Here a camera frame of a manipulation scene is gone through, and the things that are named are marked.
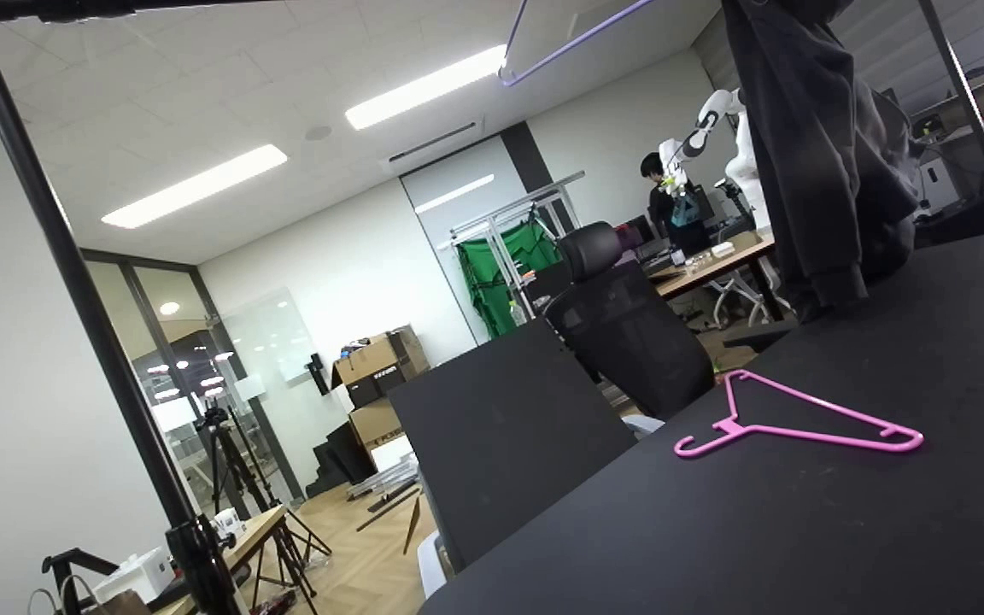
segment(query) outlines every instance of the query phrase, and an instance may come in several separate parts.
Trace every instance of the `ceiling light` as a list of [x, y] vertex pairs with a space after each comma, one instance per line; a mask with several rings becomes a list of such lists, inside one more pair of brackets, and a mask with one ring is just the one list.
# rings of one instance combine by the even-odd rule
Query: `ceiling light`
[[181, 309], [178, 299], [164, 299], [164, 303], [156, 303], [156, 314], [178, 314], [178, 309]]
[[500, 69], [507, 66], [507, 45], [494, 45], [494, 48], [484, 48], [477, 53], [467, 53], [447, 69], [437, 69], [429, 74], [419, 74], [401, 89], [391, 89], [384, 95], [373, 95], [351, 110], [344, 110], [347, 124], [357, 128], [366, 128], [366, 125], [377, 125], [377, 124], [385, 124], [391, 116], [401, 116], [407, 110], [416, 110], [429, 99], [442, 99], [453, 89], [466, 89], [484, 74], [494, 74]]
[[494, 182], [494, 174], [484, 174], [484, 179], [477, 179], [477, 182], [458, 183], [453, 190], [416, 206], [416, 214], [423, 214], [423, 210], [429, 210], [429, 208], [442, 208], [442, 206], [447, 206], [447, 202], [458, 202], [458, 199], [466, 199], [467, 190], [477, 190], [477, 189], [484, 189], [484, 183], [491, 183], [491, 182]]
[[219, 190], [235, 189], [258, 174], [281, 167], [281, 165], [288, 165], [288, 155], [281, 147], [265, 142], [265, 147], [240, 155], [219, 167], [193, 174], [193, 179], [186, 179], [164, 190], [154, 190], [133, 206], [123, 206], [123, 208], [109, 210], [103, 223], [120, 225], [120, 227], [141, 227], [141, 225], [150, 225], [154, 218], [193, 208], [193, 206], [199, 206]]

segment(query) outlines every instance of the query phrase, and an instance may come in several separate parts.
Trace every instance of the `clothes hanger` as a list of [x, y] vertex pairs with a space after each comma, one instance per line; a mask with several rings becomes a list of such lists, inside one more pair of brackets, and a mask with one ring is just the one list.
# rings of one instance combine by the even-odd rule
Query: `clothes hanger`
[[[754, 379], [754, 382], [762, 382], [770, 390], [778, 390], [778, 391], [786, 391], [794, 399], [803, 399], [810, 407], [839, 413], [839, 415], [858, 419], [858, 425], [871, 425], [871, 428], [879, 428], [879, 437], [843, 437], [843, 432], [776, 428], [776, 425], [742, 425], [739, 399], [736, 399], [736, 379]], [[727, 415], [714, 425], [720, 432], [714, 439], [704, 439], [704, 445], [694, 445], [694, 432], [681, 437], [672, 445], [675, 459], [704, 459], [704, 453], [712, 453], [716, 446], [727, 446], [727, 445], [747, 437], [747, 432], [772, 432], [772, 437], [794, 437], [794, 439], [813, 439], [813, 445], [835, 445], [835, 446], [858, 446], [858, 450], [879, 450], [879, 453], [904, 453], [904, 450], [917, 450], [926, 439], [919, 431], [912, 431], [904, 425], [868, 415], [862, 411], [810, 395], [803, 390], [783, 386], [783, 382], [764, 379], [764, 376], [747, 372], [747, 369], [736, 369], [736, 372], [726, 376], [726, 395], [727, 395]]]

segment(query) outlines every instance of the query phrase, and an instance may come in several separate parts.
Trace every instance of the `ceiling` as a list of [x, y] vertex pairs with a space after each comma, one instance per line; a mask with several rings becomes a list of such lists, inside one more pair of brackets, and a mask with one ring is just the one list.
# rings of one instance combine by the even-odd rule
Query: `ceiling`
[[[510, 69], [629, 0], [529, 0]], [[653, 0], [517, 89], [357, 133], [344, 110], [504, 45], [519, 0], [265, 0], [82, 25], [0, 25], [0, 66], [82, 245], [206, 262], [407, 167], [690, 48], [716, 0]], [[394, 155], [466, 128], [404, 165]], [[250, 147], [289, 165], [144, 227], [99, 218]]]

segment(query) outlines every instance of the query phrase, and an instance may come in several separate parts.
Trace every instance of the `wooden floor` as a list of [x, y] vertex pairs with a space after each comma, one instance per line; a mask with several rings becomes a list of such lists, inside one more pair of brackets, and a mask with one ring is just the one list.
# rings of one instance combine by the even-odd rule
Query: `wooden floor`
[[330, 487], [297, 510], [302, 519], [308, 519], [308, 526], [330, 546], [330, 558], [314, 558], [314, 562], [308, 568], [310, 584], [318, 586], [314, 599], [318, 615], [419, 611], [423, 594], [419, 594], [416, 546], [428, 534], [434, 534], [434, 519], [428, 504], [419, 504], [423, 512], [410, 554], [401, 554], [415, 499], [396, 504], [370, 528], [357, 534], [357, 526], [370, 519], [366, 504], [373, 501], [377, 496], [347, 501], [344, 487]]

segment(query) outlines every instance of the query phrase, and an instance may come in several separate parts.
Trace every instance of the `black table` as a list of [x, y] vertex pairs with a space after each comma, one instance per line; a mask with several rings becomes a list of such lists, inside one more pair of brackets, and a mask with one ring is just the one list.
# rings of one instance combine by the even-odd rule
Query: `black table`
[[[747, 437], [672, 459], [675, 437], [712, 432], [712, 391], [423, 611], [984, 615], [984, 239], [919, 254], [865, 308], [752, 369], [912, 425], [926, 446], [880, 459]], [[822, 419], [762, 390], [742, 390], [742, 407]]]

